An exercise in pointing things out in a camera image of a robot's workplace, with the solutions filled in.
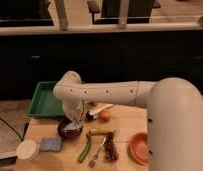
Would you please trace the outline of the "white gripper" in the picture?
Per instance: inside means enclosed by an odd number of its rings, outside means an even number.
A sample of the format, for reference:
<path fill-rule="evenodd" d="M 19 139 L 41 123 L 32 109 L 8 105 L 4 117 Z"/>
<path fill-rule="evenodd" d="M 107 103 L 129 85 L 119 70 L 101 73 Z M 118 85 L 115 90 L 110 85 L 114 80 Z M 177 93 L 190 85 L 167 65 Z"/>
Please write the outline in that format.
<path fill-rule="evenodd" d="M 62 108 L 63 112 L 69 120 L 80 120 L 82 118 L 82 114 L 84 112 L 84 104 L 82 101 L 75 102 L 72 104 L 63 103 Z"/>

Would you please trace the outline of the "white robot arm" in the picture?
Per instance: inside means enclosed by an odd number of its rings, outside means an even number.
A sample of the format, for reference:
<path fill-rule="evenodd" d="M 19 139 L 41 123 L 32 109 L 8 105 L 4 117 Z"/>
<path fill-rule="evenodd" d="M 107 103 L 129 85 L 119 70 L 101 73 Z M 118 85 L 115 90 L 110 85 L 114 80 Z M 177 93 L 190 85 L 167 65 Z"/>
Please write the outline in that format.
<path fill-rule="evenodd" d="M 84 83 L 68 71 L 53 88 L 67 117 L 83 101 L 147 110 L 148 171 L 203 171 L 203 96 L 189 81 Z"/>

